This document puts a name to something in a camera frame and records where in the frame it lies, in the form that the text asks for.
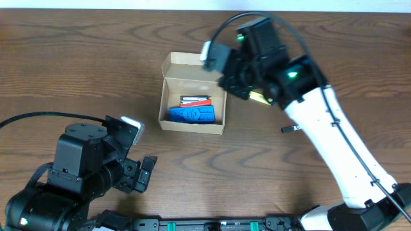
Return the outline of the yellow highlighter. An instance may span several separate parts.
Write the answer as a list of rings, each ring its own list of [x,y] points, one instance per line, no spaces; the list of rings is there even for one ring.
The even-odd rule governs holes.
[[[250,91],[249,99],[270,106],[270,103],[264,98],[264,96],[261,93]]]

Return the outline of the brown cardboard box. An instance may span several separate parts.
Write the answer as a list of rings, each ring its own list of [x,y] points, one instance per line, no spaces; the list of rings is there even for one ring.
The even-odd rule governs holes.
[[[218,73],[202,68],[200,55],[171,52],[162,63],[163,86],[158,121],[163,130],[221,135],[225,128],[227,93],[218,86]],[[208,96],[214,106],[213,124],[172,122],[169,109],[178,107],[182,96]]]

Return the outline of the blue plastic holder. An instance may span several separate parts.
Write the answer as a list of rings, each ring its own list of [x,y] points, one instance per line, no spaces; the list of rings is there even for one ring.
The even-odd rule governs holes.
[[[171,108],[168,117],[176,123],[213,124],[216,121],[214,106]]]

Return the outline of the red lighter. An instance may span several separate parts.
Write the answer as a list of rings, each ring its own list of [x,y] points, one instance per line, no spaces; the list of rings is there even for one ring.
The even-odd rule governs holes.
[[[211,100],[200,100],[200,101],[182,101],[179,107],[202,107],[202,106],[211,106]]]

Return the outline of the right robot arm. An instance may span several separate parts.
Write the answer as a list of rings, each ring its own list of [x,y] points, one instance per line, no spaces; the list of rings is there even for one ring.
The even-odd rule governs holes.
[[[304,53],[292,58],[276,24],[287,28]],[[313,61],[299,33],[281,18],[253,12],[237,29],[236,49],[211,40],[202,50],[206,69],[221,74],[219,86],[242,99],[254,89],[302,130],[335,178],[343,201],[300,215],[301,230],[382,230],[409,218],[410,184],[382,168],[345,116],[335,91]]]

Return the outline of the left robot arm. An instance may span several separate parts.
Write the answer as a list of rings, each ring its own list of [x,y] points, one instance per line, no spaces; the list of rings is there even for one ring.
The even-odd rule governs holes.
[[[144,124],[127,117],[67,126],[53,163],[40,166],[7,203],[5,230],[78,230],[90,203],[111,188],[145,192],[156,157],[127,157],[143,130]]]

